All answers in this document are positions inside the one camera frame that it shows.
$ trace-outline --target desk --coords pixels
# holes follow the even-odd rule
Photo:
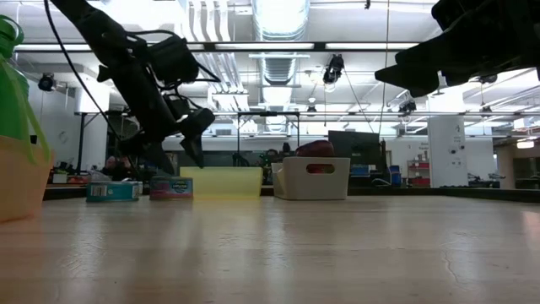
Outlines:
[[[540,206],[44,202],[0,225],[1,303],[537,303]]]

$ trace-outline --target ceiling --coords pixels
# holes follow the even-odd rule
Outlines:
[[[372,0],[370,10],[364,9],[364,1],[329,1],[311,0],[309,22],[307,25],[307,41],[367,41],[386,42],[386,35],[391,42],[420,42],[440,33],[439,27],[432,19],[430,9],[435,0],[391,0],[390,11],[386,10],[386,1]],[[100,2],[92,2],[96,7],[102,7]],[[154,24],[161,29],[172,30],[180,22],[180,5],[177,1],[153,1],[144,8],[126,6],[122,10],[122,24],[128,30],[141,30]],[[0,11],[7,16],[17,19],[24,29],[25,43],[53,43],[54,39],[46,21],[42,1],[6,1],[0,0]],[[64,42],[84,43],[74,27],[59,13],[53,12],[53,18]],[[206,11],[202,11],[202,28],[206,26]],[[233,41],[254,41],[251,2],[246,0],[229,0],[229,32]],[[163,36],[146,36],[149,41],[163,39]],[[395,52],[346,52],[343,54],[347,77],[338,80],[336,90],[326,93],[323,86],[315,85],[314,77],[328,63],[331,53],[306,52],[309,58],[300,59],[297,69],[297,88],[293,89],[292,103],[304,111],[310,97],[316,98],[319,108],[326,105],[327,111],[357,111],[358,102],[366,111],[380,111],[385,103],[394,100],[403,89],[381,84],[374,78],[374,72],[394,64]],[[249,92],[249,105],[260,104],[260,78],[258,62],[250,59],[248,53],[235,54],[242,82]],[[95,72],[99,61],[91,53],[73,53],[71,58],[75,63],[84,65]],[[65,63],[66,59],[60,53],[21,53],[17,64],[28,63]],[[482,102],[509,98],[522,91],[530,90],[539,85],[535,70],[528,73],[508,73],[500,75],[499,81],[493,85],[469,84],[464,88],[467,109],[478,109]],[[181,88],[184,95],[205,98],[208,85],[203,83],[188,84]],[[517,111],[526,105],[537,103],[537,95],[517,99],[507,103],[496,111]],[[120,102],[117,96],[113,102]],[[425,109],[425,98],[418,99],[418,110]],[[511,121],[511,117],[502,119]]]

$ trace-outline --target ventilation duct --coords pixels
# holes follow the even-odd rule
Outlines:
[[[310,0],[251,0],[253,22],[258,41],[302,41],[305,37]],[[292,95],[291,88],[284,88],[294,80],[296,58],[286,58],[295,53],[279,53],[285,58],[263,58],[261,79],[265,85],[262,99],[273,106],[285,107]]]

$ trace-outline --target table surface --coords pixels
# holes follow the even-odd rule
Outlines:
[[[0,303],[538,303],[540,205],[44,203],[0,225]]]

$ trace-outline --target white storage bin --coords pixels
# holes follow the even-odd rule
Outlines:
[[[309,173],[309,165],[331,165],[332,173]],[[347,198],[349,158],[287,157],[273,173],[273,191],[287,200],[340,200]]]

